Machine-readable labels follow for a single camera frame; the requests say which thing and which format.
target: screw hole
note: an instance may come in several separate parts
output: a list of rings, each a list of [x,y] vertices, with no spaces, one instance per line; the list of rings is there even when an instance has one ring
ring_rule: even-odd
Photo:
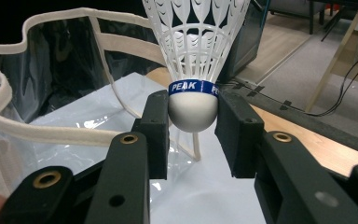
[[[138,136],[134,134],[127,134],[120,139],[122,144],[132,144],[136,141],[138,141]]]
[[[246,119],[245,121],[248,123],[255,123],[257,122],[257,119]]]
[[[61,174],[58,171],[48,171],[38,175],[34,179],[34,188],[45,189],[55,185],[61,179]]]
[[[40,179],[40,183],[42,183],[42,184],[48,184],[48,183],[51,183],[54,179],[55,179],[55,176],[54,176],[54,175],[43,176],[43,177]]]
[[[123,195],[115,195],[112,198],[110,198],[109,200],[109,204],[112,207],[119,207],[121,206],[124,202],[126,201],[126,199],[123,197]]]

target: white strap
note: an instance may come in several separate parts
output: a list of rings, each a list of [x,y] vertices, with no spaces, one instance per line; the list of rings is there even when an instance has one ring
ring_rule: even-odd
[[[11,100],[11,88],[0,72],[0,112]],[[85,128],[44,127],[20,123],[0,116],[0,132],[22,139],[55,144],[108,147],[119,132]]]
[[[96,35],[103,49],[129,53],[166,66],[161,48],[157,44],[123,35],[101,33]]]
[[[60,20],[68,20],[68,19],[74,19],[79,17],[96,17],[108,21],[120,21],[120,22],[126,22],[126,23],[143,26],[146,28],[150,28],[148,19],[130,13],[102,11],[102,10],[86,8],[86,7],[65,10],[65,11],[49,12],[45,14],[35,15],[29,18],[28,20],[26,20],[22,25],[22,30],[21,30],[22,41],[17,44],[0,45],[0,54],[16,54],[16,53],[24,52],[28,46],[27,43],[28,30],[37,24],[47,21],[60,21]]]
[[[98,45],[98,51],[100,53],[100,57],[102,59],[102,64],[103,64],[103,74],[104,76],[109,80],[109,83],[112,87],[112,91],[115,93],[115,96],[117,97],[118,101],[120,102],[121,106],[123,106],[123,108],[129,112],[133,117],[135,118],[140,118],[141,115],[139,113],[137,113],[135,110],[133,110],[130,106],[127,106],[124,101],[122,100],[120,94],[117,91],[116,85],[115,85],[115,80],[113,79],[113,77],[111,76],[111,71],[109,66],[107,65],[106,62],[106,57],[105,57],[105,50],[101,47],[101,41],[98,38],[98,36],[96,34],[100,34],[101,33],[101,28],[100,28],[100,24],[98,23],[97,18],[95,17],[89,17],[89,21],[91,22],[91,26],[92,26],[92,30],[94,32],[94,36]]]

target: table leg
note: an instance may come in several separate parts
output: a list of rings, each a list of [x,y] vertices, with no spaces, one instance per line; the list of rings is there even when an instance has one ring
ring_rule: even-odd
[[[307,107],[305,109],[306,112],[310,112],[313,105],[318,100],[322,90],[324,89],[325,85],[327,84],[328,80],[331,77],[331,70],[333,69],[334,65],[337,62],[337,59],[339,55],[341,54],[342,50],[344,50],[345,45],[347,44],[349,38],[351,37],[352,32],[354,31],[354,28],[356,27],[358,23],[358,13],[356,14],[355,18],[353,19],[350,28],[348,29],[347,33],[342,38],[341,44],[339,45],[336,54],[334,55],[333,59],[331,60],[331,63],[328,65],[326,71],[324,72],[324,75],[322,76],[321,80],[319,81],[318,86],[316,87],[315,92],[312,94],[310,101],[307,104]]]

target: shuttlecock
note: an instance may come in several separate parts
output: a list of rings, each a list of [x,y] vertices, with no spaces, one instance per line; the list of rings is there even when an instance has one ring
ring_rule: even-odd
[[[250,0],[144,0],[172,76],[169,116],[188,133],[208,128],[217,114],[214,85],[245,19]]]

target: shuttlecock cork base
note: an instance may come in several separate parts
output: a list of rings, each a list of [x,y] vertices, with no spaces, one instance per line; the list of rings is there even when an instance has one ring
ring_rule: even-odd
[[[186,79],[169,86],[168,113],[172,123],[188,133],[199,133],[214,122],[217,87],[209,81]]]

